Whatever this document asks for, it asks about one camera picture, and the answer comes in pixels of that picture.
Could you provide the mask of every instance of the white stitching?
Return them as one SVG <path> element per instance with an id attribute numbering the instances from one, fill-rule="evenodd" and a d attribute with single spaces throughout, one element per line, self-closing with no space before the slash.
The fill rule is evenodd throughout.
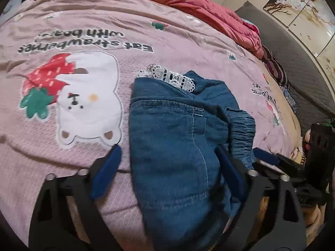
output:
<path id="1" fill-rule="evenodd" d="M 193 112 L 192 112 L 192 120 L 193 120 L 193 121 L 192 121 L 192 139 L 193 139 L 194 146 L 195 146 L 196 148 L 198 148 L 198 150 L 199 150 L 199 152 L 200 152 L 200 154 L 201 154 L 201 156 L 202 156 L 202 159 L 203 159 L 203 161 L 204 161 L 204 164 L 205 164 L 205 169 L 206 169 L 206 182 L 207 182 L 207 189 L 208 189 L 208 172 L 207 172 L 206 161 L 205 161 L 204 155 L 202 154 L 200 148 L 195 144 L 195 141 L 194 141 L 194 135 L 193 135 L 193 133 L 194 133 L 194 108 L 193 108 Z"/>

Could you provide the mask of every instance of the metal screw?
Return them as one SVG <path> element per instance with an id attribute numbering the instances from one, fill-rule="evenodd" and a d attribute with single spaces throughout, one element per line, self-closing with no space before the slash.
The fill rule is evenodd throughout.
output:
<path id="1" fill-rule="evenodd" d="M 250 176 L 253 176 L 253 177 L 256 177 L 256 176 L 258 176 L 258 172 L 257 171 L 255 171 L 255 170 L 248 170 L 248 175 L 250 175 Z"/>
<path id="2" fill-rule="evenodd" d="M 48 174 L 46 177 L 45 177 L 45 180 L 53 180 L 56 178 L 56 175 L 55 174 Z"/>
<path id="3" fill-rule="evenodd" d="M 87 169 L 87 168 L 80 169 L 80 170 L 77 172 L 77 174 L 80 175 L 80 176 L 87 175 L 87 174 L 88 174 L 88 169 Z"/>
<path id="4" fill-rule="evenodd" d="M 280 176 L 280 179 L 282 181 L 285 181 L 285 182 L 289 182 L 290 181 L 290 177 L 288 175 L 281 175 Z"/>

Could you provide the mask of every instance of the blue denim shirt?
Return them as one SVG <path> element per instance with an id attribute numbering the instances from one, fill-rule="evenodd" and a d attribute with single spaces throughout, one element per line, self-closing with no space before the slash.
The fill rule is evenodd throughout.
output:
<path id="1" fill-rule="evenodd" d="M 157 251 L 210 248 L 240 202 L 214 153 L 224 145 L 247 168 L 254 161 L 255 121 L 226 84 L 188 72 L 192 93 L 137 78 L 130 108 L 133 186 Z"/>

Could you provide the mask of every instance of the white lace trim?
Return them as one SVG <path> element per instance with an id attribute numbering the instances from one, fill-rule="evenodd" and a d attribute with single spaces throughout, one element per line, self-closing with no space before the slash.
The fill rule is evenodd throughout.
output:
<path id="1" fill-rule="evenodd" d="M 195 88 L 194 82 L 191 78 L 172 72 L 156 64 L 150 64 L 147 70 L 140 70 L 137 73 L 137 77 L 155 78 L 187 92 L 192 92 Z"/>

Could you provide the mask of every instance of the orange cheek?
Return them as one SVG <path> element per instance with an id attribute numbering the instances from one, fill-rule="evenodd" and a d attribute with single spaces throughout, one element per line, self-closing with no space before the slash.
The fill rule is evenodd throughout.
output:
<path id="1" fill-rule="evenodd" d="M 91 102 L 95 102 L 98 100 L 98 96 L 95 94 L 95 93 L 92 93 L 88 96 L 88 99 L 91 101 Z"/>

